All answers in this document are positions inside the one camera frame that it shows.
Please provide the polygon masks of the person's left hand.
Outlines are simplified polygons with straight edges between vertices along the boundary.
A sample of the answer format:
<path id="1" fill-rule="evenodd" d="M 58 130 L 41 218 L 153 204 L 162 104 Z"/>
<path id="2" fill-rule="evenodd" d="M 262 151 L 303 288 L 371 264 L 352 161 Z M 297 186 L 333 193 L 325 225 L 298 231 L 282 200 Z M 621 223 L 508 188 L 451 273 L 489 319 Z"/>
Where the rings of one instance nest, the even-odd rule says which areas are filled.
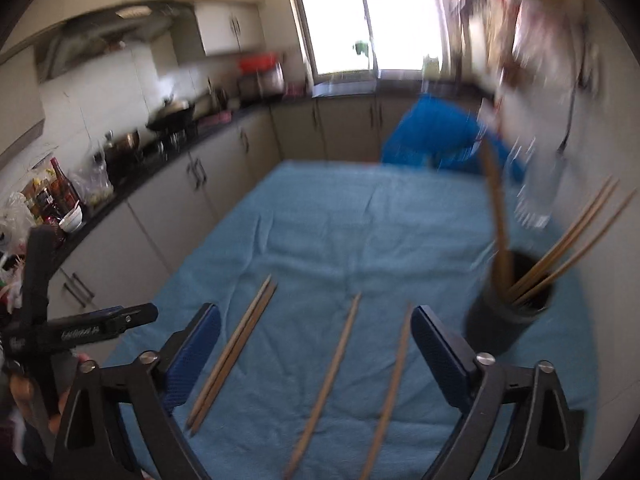
<path id="1" fill-rule="evenodd" d="M 26 377 L 19 372 L 10 374 L 10 390 L 17 407 L 28 426 L 35 429 L 43 447 L 43 456 L 49 467 L 53 466 L 54 451 L 58 433 L 63 428 L 66 412 L 73 414 L 78 398 L 75 387 L 77 378 L 82 372 L 92 372 L 98 366 L 95 360 L 85 354 L 64 354 L 56 356 L 53 361 L 58 364 L 54 370 L 53 392 L 56 398 L 56 408 L 49 413 L 44 402 L 44 395 L 40 385 L 34 378 Z"/>

